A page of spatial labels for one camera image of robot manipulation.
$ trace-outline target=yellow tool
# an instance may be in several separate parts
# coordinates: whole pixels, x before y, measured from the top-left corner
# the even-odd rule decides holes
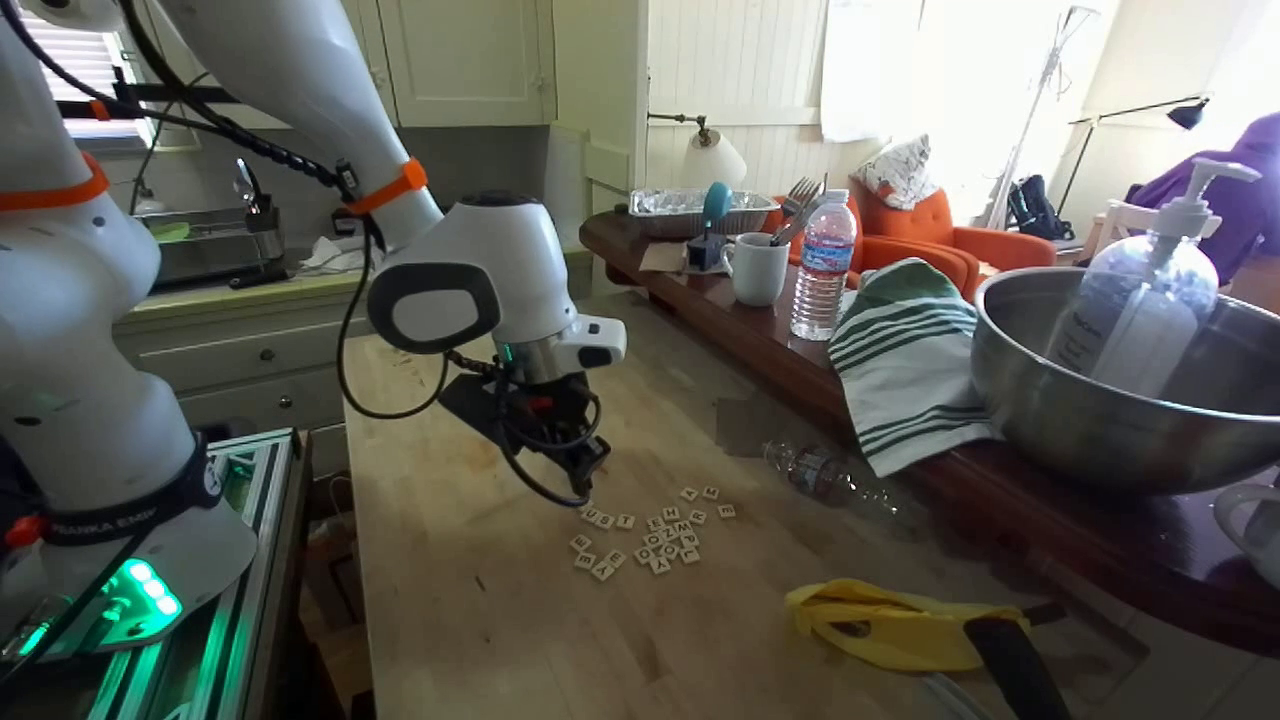
[[[865,579],[826,579],[789,594],[792,624],[865,664],[888,671],[989,667],[1019,720],[1068,720],[1068,703],[1027,639],[1030,616],[1012,605],[945,605]]]
[[[1027,620],[1012,605],[945,605],[929,598],[888,594],[865,579],[826,579],[789,594],[792,624],[855,661],[888,671],[978,671],[966,620]]]

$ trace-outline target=water bottle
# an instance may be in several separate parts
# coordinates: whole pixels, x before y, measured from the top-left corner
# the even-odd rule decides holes
[[[826,341],[841,312],[845,273],[851,266],[855,220],[847,193],[822,193],[803,224],[798,278],[792,297],[792,336]]]

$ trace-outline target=black handle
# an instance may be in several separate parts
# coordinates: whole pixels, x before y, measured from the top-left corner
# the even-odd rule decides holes
[[[998,616],[978,616],[964,624],[964,636],[985,656],[989,671],[997,677],[1004,703],[1019,720],[1072,720],[1044,656],[1024,636],[1019,624]]]

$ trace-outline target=purple cloth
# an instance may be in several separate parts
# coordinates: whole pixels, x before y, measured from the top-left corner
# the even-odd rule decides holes
[[[1206,159],[1237,159],[1258,172],[1256,185],[1210,182],[1202,200],[1222,220],[1200,249],[1227,283],[1245,261],[1280,255],[1280,113],[1258,117],[1245,130],[1227,153],[1196,153]],[[1122,200],[1140,209],[1160,209],[1186,193],[1191,159],[1181,159],[1173,172],[1152,185],[1134,185]]]

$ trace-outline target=plastic bottle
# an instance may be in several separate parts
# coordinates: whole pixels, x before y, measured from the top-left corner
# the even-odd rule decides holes
[[[845,447],[794,447],[789,439],[768,439],[760,454],[775,478],[818,503],[851,507],[868,519],[888,519],[910,533],[925,523],[921,507],[899,483],[877,480],[868,459]]]
[[[1147,235],[1108,243],[1049,336],[1049,359],[1100,386],[1162,395],[1215,304],[1215,268],[1196,249],[1210,220],[1202,188],[1215,178],[1256,182],[1245,165],[1196,159],[1191,185],[1162,204]]]
[[[826,341],[841,312],[845,273],[851,266],[855,216],[847,193],[822,193],[803,224],[798,278],[792,297],[792,336]]]

